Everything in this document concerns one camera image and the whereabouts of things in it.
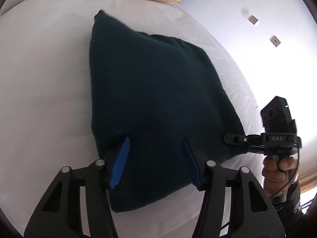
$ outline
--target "blue gripper pad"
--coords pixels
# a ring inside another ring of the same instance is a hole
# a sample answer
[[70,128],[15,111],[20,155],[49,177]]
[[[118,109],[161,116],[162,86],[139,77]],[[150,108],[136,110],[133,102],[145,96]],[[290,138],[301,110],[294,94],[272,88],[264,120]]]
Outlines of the blue gripper pad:
[[124,166],[126,164],[126,159],[128,158],[128,154],[130,151],[130,139],[126,137],[119,149],[117,154],[117,158],[111,168],[111,179],[109,182],[109,186],[111,189],[114,189],[117,184],[119,184]]
[[196,188],[199,190],[202,187],[199,166],[185,138],[182,140],[182,154],[185,158],[193,185],[195,185]]

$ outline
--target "bed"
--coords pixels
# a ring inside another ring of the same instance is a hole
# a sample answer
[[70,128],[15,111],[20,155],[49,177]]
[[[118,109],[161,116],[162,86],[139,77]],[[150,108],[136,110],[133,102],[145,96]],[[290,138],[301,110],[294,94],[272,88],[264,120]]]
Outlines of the bed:
[[[260,109],[237,64],[177,4],[149,0],[24,0],[0,17],[3,230],[17,230],[23,235],[59,169],[65,165],[86,167],[98,159],[90,127],[88,55],[94,16],[100,9],[133,30],[177,37],[201,47],[215,66],[245,133],[263,130]],[[247,166],[263,183],[262,161],[262,155],[248,153],[223,166]],[[226,194],[223,223],[229,219],[229,191]],[[118,235],[189,238],[202,198],[203,193],[189,185],[140,209],[113,212]]]

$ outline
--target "hand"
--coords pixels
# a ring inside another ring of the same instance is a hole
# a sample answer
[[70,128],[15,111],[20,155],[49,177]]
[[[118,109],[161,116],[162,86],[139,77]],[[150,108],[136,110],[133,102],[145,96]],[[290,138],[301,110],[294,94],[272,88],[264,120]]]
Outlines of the hand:
[[[283,188],[286,185],[285,174],[277,170],[276,162],[267,156],[264,161],[264,168],[262,175],[264,179],[264,191],[268,196],[272,196],[278,190]],[[294,157],[286,157],[279,162],[279,168],[283,171],[289,171],[289,178],[292,178],[294,175],[295,169],[297,166],[297,160]],[[294,184],[297,180],[297,176],[281,191],[279,191],[274,197],[281,196],[283,191],[288,190],[289,187]]]

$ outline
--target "dark green pillow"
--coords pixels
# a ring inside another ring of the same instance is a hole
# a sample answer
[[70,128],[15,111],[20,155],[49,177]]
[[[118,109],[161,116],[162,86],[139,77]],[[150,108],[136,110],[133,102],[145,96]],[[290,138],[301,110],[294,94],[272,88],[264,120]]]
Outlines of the dark green pillow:
[[222,163],[246,149],[226,145],[243,127],[208,56],[173,37],[131,30],[100,11],[90,43],[92,130],[100,157],[120,137],[131,150],[120,184],[109,193],[115,212],[153,203],[191,183],[181,154],[185,136]]

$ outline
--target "white wall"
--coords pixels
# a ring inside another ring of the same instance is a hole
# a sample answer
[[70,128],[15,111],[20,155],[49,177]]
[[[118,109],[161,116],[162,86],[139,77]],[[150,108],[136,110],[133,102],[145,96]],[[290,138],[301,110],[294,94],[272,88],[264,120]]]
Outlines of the white wall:
[[[317,25],[304,2],[182,0],[180,5],[228,50],[260,108],[276,95],[288,100],[304,144],[301,173],[312,170],[317,164]],[[251,14],[258,25],[248,21]],[[281,41],[278,47],[270,41],[273,35]]]

